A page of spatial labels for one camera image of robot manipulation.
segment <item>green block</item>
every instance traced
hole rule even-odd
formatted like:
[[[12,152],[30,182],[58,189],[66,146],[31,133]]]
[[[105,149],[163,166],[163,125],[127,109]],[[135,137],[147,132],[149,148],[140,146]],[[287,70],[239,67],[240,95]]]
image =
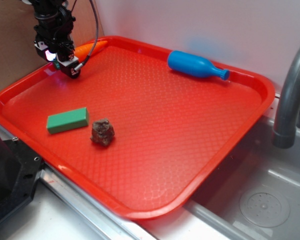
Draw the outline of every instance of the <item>green block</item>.
[[[88,125],[89,113],[84,107],[49,116],[46,128],[50,134],[56,134]]]

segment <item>brown rock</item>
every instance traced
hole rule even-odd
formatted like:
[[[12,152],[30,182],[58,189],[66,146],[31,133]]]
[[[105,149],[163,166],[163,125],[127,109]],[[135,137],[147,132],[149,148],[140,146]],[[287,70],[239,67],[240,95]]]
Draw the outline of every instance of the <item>brown rock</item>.
[[[106,147],[111,143],[114,136],[114,127],[111,125],[107,118],[95,121],[92,124],[92,136],[90,139],[94,143]]]

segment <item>white wall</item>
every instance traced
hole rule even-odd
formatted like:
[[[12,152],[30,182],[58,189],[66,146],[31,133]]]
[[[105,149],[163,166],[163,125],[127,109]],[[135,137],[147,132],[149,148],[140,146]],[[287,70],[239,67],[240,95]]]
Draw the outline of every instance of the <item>white wall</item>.
[[[300,0],[96,0],[119,35],[268,77],[280,92],[300,47]]]

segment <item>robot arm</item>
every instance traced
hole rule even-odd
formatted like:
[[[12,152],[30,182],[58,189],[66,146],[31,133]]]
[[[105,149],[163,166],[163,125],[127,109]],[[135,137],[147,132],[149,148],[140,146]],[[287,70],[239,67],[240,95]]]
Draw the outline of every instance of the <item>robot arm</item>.
[[[66,0],[29,0],[34,8],[34,17],[38,25],[34,45],[40,57],[50,62],[56,60],[60,70],[71,78],[77,78],[80,70],[75,70],[79,65],[74,54],[74,42],[71,32],[74,28],[75,17],[67,9]]]

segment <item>sink drain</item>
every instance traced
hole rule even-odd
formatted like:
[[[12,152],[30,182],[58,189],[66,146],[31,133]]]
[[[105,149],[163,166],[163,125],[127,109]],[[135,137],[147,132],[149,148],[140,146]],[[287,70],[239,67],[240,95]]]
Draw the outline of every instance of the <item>sink drain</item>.
[[[290,214],[287,199],[267,187],[245,192],[240,199],[240,210],[250,223],[264,228],[283,224]]]

